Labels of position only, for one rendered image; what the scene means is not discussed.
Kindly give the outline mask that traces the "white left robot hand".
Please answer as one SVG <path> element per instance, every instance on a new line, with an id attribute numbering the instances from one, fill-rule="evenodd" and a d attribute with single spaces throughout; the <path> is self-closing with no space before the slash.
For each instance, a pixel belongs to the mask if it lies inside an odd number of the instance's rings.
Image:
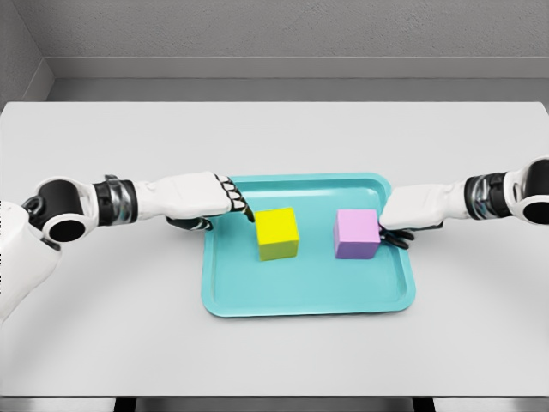
<path id="1" fill-rule="evenodd" d="M 227 176 L 212 172 L 186 173 L 162 182 L 167 190 L 166 220 L 188 231 L 210 231 L 212 217 L 240 212 L 255 222 L 250 205 Z"/>

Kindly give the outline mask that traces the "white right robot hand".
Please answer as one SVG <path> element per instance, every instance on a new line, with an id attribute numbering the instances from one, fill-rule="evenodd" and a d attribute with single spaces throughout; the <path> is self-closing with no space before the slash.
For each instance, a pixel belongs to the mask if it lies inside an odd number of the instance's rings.
<path id="1" fill-rule="evenodd" d="M 415 240 L 413 232 L 443 226 L 443 185 L 395 188 L 378 221 L 381 241 L 407 250 Z"/>

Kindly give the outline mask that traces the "pink cube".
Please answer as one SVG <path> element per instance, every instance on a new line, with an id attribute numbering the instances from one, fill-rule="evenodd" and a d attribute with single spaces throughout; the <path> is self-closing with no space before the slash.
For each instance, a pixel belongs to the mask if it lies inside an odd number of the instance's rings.
<path id="1" fill-rule="evenodd" d="M 377 211 L 338 209 L 333 234 L 336 258 L 373 258 L 381 243 Z"/>

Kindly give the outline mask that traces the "yellow cube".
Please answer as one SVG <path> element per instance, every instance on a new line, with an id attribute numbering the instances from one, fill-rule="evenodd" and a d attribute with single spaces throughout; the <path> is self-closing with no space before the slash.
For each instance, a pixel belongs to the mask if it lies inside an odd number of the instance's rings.
<path id="1" fill-rule="evenodd" d="M 293 208 L 257 211 L 255 219 L 261 261 L 297 256 L 299 231 Z"/>

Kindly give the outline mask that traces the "teal rectangular tray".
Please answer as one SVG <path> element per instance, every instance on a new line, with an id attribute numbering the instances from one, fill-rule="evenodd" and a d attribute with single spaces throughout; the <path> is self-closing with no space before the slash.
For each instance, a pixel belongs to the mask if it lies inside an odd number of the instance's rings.
<path id="1" fill-rule="evenodd" d="M 234 178 L 252 210 L 290 207 L 299 231 L 296 257 L 262 262 L 256 229 L 240 214 L 213 220 L 205 235 L 202 303 L 225 317 L 399 312 L 416 295 L 407 251 L 383 244 L 372 259 L 338 259 L 339 209 L 375 209 L 391 186 L 376 173 L 250 175 Z"/>

